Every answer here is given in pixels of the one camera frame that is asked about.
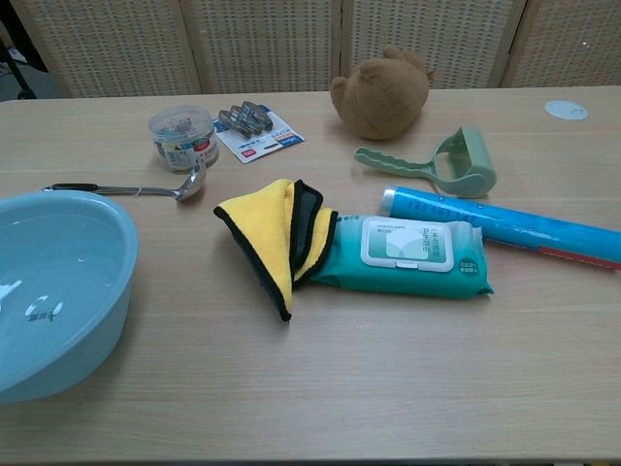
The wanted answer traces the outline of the steel ladle with black handle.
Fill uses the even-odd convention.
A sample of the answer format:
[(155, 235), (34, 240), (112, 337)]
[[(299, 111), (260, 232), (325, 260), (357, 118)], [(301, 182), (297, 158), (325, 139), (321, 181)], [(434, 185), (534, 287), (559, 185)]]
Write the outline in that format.
[(178, 202), (188, 200), (197, 194), (203, 187), (208, 167), (197, 163), (180, 187), (164, 188), (152, 186), (108, 186), (95, 183), (55, 183), (43, 188), (43, 191), (77, 190), (100, 195), (157, 195), (171, 197)]

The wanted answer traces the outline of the green wet wipes pack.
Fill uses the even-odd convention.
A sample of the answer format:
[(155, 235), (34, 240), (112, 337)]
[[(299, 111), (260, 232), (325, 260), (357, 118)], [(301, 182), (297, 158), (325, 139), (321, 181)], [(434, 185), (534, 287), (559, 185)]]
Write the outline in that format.
[(469, 299), (489, 295), (481, 229), (465, 221), (340, 216), (314, 282), (343, 288)]

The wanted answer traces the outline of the yellow microfiber cloth black trim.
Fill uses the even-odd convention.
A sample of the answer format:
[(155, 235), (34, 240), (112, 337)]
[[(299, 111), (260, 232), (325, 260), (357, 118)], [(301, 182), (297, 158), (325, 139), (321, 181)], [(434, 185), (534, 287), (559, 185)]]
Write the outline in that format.
[(293, 313), (293, 291), (324, 265), (339, 213), (301, 180), (276, 180), (218, 204), (213, 213), (230, 230), (282, 320)]

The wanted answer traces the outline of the carded pack of metal clips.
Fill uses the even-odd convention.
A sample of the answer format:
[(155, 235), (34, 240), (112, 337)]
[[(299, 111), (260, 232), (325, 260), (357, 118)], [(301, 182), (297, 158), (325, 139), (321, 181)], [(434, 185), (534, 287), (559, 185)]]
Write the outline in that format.
[(220, 110), (212, 123), (219, 141), (243, 164), (305, 141), (271, 109), (251, 101)]

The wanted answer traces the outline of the brown plush toy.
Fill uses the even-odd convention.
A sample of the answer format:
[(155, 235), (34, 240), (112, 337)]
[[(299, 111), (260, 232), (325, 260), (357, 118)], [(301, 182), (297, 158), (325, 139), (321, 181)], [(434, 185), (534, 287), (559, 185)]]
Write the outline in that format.
[(395, 138), (420, 116), (434, 73), (417, 53), (387, 46), (349, 77), (330, 85), (332, 104), (351, 133), (372, 141)]

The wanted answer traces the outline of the clear jar of binder clips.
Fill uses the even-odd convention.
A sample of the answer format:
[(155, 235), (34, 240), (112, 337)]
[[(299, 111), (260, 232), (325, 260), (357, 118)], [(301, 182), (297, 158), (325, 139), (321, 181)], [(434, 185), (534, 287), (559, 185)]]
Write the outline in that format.
[(151, 140), (171, 172), (187, 172), (197, 163), (209, 168), (219, 158), (212, 116), (203, 106), (163, 110), (148, 122)]

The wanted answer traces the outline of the blue cylindrical roll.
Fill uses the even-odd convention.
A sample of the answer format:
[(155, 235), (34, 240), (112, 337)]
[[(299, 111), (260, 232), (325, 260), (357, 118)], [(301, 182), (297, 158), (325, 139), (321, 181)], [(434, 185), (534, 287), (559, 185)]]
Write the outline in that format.
[(507, 246), (621, 271), (621, 232), (402, 186), (388, 186), (380, 211), (395, 218), (466, 221)]

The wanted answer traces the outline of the green lint roller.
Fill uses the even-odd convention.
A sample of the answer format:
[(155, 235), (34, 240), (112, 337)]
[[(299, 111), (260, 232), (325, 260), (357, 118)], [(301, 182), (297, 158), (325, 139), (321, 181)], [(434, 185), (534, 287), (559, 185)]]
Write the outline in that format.
[(357, 149), (354, 159), (393, 176), (426, 180), (445, 193), (464, 198), (483, 197), (497, 182), (496, 168), (480, 131), (466, 125), (442, 140), (425, 163), (368, 148)]

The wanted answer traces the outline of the woven rattan folding screen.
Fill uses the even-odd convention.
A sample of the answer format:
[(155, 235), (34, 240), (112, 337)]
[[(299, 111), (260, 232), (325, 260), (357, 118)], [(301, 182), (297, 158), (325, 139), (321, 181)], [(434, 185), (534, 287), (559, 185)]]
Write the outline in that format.
[(319, 91), (387, 46), (435, 88), (621, 84), (621, 0), (0, 0), (66, 97)]

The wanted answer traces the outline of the light blue plastic basin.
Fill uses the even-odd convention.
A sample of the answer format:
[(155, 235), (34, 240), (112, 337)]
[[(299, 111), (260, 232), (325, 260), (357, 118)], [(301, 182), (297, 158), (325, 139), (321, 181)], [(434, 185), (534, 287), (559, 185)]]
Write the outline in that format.
[(115, 201), (79, 191), (0, 199), (0, 405), (89, 377), (128, 315), (139, 236)]

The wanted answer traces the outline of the white round grommet cap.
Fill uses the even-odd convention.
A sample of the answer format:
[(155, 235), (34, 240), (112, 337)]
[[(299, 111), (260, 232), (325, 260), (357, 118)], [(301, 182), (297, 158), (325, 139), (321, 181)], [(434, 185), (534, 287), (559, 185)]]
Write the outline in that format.
[(589, 111), (583, 105), (571, 100), (547, 101), (544, 109), (550, 115), (563, 120), (584, 120), (589, 116)]

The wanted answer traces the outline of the black tripod stand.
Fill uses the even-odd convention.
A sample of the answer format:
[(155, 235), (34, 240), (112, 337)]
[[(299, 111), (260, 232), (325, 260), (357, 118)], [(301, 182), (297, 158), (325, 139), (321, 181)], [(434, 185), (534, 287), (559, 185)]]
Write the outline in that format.
[(18, 66), (16, 65), (15, 61), (11, 57), (9, 50), (7, 49), (7, 47), (5, 46), (1, 38), (0, 38), (0, 58), (5, 60), (9, 69), (13, 73), (17, 83), (20, 86), (20, 91), (17, 94), (17, 99), (18, 100), (34, 99), (36, 95), (34, 94), (33, 90), (30, 88), (30, 86), (28, 85), (24, 76), (21, 74)]

